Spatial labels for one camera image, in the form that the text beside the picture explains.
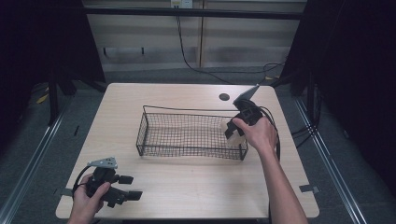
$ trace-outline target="black wire basket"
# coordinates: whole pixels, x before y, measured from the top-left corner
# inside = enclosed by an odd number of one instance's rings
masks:
[[[165,113],[148,113],[148,107],[160,108]],[[230,117],[191,114],[191,111],[197,113],[206,111],[207,113],[207,111],[222,110],[178,109],[144,105],[143,111],[136,141],[140,156],[204,156],[242,161],[248,153],[246,141],[238,146],[227,144],[220,125]],[[189,114],[180,114],[180,111],[190,112]]]

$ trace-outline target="forearm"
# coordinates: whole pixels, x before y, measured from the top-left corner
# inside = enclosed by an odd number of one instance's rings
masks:
[[[258,148],[267,184],[274,223],[307,223],[300,202],[287,179],[274,150]]]

